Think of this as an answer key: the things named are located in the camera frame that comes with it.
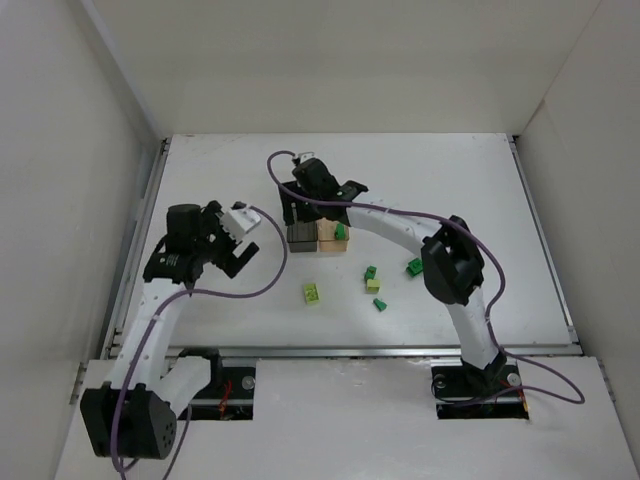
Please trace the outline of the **dark green square lego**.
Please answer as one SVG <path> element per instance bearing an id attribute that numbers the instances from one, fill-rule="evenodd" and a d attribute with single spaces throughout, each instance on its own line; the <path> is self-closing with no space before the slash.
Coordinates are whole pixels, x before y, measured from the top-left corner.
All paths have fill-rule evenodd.
<path id="1" fill-rule="evenodd" d="M 344 224 L 337 223 L 334 230 L 334 238 L 337 241 L 345 241 L 347 239 L 347 228 Z"/>

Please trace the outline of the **lime green 2x3 lego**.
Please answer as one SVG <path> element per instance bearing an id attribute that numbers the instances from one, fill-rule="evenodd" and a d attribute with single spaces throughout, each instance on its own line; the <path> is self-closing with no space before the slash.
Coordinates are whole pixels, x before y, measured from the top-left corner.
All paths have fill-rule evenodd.
<path id="1" fill-rule="evenodd" d="M 314 305 L 320 301 L 319 290 L 315 283 L 304 284 L 303 295 L 307 305 Z"/>

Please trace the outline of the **pale yellow-green small lego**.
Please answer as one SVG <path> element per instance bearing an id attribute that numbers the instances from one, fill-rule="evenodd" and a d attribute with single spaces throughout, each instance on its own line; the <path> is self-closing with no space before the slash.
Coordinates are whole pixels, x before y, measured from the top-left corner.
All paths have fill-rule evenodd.
<path id="1" fill-rule="evenodd" d="M 380 290 L 380 280 L 379 279 L 367 279 L 366 280 L 366 291 L 368 293 L 378 293 Z"/>

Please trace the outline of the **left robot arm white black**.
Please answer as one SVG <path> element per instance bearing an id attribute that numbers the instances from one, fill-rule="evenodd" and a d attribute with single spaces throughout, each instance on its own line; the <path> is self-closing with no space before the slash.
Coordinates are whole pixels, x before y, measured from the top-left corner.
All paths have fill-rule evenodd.
<path id="1" fill-rule="evenodd" d="M 258 212 L 241 202 L 228 210 L 216 201 L 168 209 L 166 233 L 144 268 L 142 298 L 120 353 L 102 385 L 81 397 L 96 456 L 118 462 L 169 455 L 178 417 L 220 365 L 216 352 L 185 353 L 165 372 L 173 331 L 206 265 L 233 278 L 257 254 L 255 243 L 241 243 L 260 222 Z"/>

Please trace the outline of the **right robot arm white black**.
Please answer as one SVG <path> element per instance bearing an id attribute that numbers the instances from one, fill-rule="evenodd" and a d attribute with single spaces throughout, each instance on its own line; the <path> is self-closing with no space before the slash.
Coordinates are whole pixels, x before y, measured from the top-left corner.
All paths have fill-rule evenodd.
<path id="1" fill-rule="evenodd" d="M 376 234 L 419 257 L 427 291 L 449 312 L 464 368 L 484 383 L 496 378 L 506 356 L 488 326 L 485 262 L 466 222 L 386 207 L 365 185 L 340 184 L 312 153 L 296 154 L 292 162 L 294 179 L 278 184 L 285 224 L 326 219 Z"/>

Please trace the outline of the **grey transparent container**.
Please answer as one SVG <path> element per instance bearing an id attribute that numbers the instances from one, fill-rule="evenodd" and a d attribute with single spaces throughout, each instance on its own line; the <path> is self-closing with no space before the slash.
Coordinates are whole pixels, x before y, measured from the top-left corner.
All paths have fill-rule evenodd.
<path id="1" fill-rule="evenodd" d="M 318 249 L 317 224 L 306 222 L 287 226 L 286 240 L 292 254 L 316 252 Z"/>

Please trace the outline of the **orange transparent container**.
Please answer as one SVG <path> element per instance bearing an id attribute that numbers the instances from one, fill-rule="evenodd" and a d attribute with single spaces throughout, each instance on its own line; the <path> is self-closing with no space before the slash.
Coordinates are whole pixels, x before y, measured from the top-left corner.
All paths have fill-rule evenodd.
<path id="1" fill-rule="evenodd" d="M 327 219 L 319 219 L 317 224 L 318 230 L 318 250 L 325 253 L 343 253 L 348 249 L 349 243 L 349 227 L 347 225 L 347 239 L 345 241 L 337 241 L 334 238 L 334 230 L 338 221 Z"/>

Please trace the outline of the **small dark green lego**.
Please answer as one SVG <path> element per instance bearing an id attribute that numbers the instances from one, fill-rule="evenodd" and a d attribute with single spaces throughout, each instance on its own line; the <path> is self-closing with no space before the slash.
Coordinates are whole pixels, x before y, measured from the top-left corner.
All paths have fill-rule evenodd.
<path id="1" fill-rule="evenodd" d="M 364 279 L 373 280 L 376 277 L 376 272 L 377 268 L 375 266 L 369 266 L 364 273 Z"/>

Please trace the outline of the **dark green long lego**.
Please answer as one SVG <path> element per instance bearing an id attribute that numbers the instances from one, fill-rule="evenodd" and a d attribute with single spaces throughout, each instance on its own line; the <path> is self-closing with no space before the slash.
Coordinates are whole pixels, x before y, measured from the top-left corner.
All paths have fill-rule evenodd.
<path id="1" fill-rule="evenodd" d="M 406 272 L 410 277 L 416 277 L 423 272 L 423 263 L 420 258 L 410 260 L 406 266 Z"/>

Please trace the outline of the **dark green sloped lego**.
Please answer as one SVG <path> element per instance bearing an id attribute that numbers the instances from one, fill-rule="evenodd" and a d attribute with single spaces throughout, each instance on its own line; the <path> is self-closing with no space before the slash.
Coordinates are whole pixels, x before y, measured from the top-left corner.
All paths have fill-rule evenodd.
<path id="1" fill-rule="evenodd" d="M 387 304 L 378 298 L 373 300 L 373 304 L 379 312 L 382 312 L 387 308 Z"/>

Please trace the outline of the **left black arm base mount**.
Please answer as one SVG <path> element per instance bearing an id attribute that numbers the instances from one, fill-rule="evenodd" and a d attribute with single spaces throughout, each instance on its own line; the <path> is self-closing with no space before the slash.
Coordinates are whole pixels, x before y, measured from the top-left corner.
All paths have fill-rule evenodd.
<path id="1" fill-rule="evenodd" d="M 249 421 L 254 416 L 256 368 L 224 367 L 190 402 L 192 421 Z"/>

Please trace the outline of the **aluminium front rail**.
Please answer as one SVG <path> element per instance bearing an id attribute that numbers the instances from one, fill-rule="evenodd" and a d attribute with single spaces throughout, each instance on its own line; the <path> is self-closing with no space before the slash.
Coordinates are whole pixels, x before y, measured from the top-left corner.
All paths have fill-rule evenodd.
<path id="1" fill-rule="evenodd" d="M 459 357 L 455 347 L 218 347 L 228 358 L 418 358 Z M 579 344 L 528 345 L 507 347 L 507 351 L 520 356 L 582 356 Z"/>

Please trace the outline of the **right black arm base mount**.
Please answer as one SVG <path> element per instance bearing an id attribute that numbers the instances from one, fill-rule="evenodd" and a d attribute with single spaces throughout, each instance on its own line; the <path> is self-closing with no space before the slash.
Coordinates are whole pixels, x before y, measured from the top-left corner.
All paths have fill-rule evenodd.
<path id="1" fill-rule="evenodd" d="M 521 383 L 519 369 L 507 363 L 488 384 L 474 385 L 462 365 L 431 367 L 431 393 L 439 420 L 528 420 L 526 398 L 521 391 L 493 395 Z"/>

